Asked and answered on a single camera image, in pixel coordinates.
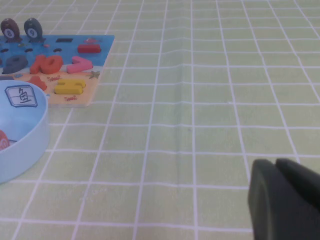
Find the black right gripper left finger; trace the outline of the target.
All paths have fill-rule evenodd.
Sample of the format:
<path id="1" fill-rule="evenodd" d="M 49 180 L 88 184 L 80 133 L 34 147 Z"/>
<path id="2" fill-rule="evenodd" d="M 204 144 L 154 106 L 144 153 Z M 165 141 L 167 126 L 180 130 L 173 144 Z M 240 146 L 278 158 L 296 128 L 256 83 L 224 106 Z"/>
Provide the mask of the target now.
<path id="1" fill-rule="evenodd" d="M 275 163 L 256 159 L 252 164 L 248 208 L 254 239 L 318 240 L 320 209 L 299 195 Z"/>

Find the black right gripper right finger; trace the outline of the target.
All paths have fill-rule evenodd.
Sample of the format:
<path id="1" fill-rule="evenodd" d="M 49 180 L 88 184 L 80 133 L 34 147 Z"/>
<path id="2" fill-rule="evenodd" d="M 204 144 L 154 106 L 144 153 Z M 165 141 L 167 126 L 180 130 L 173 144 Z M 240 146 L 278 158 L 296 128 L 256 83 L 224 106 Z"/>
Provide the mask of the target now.
<path id="1" fill-rule="evenodd" d="M 320 208 L 320 175 L 288 158 L 278 158 L 275 166 L 299 195 L 316 209 Z"/>

